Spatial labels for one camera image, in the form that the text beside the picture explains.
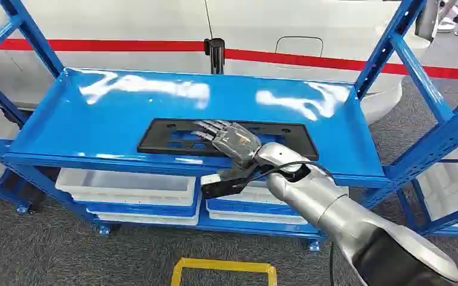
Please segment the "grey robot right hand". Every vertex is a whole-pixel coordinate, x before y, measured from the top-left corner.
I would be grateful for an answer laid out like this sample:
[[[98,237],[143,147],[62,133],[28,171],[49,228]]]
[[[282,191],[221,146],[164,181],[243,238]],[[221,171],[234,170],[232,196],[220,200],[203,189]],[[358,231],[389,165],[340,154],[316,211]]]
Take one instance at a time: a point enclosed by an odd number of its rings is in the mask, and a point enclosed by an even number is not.
[[[194,124],[203,130],[195,130],[193,135],[210,141],[218,151],[232,159],[230,169],[218,171],[221,179],[246,178],[253,173],[256,167],[253,157],[262,147],[255,134],[236,122],[198,120]]]

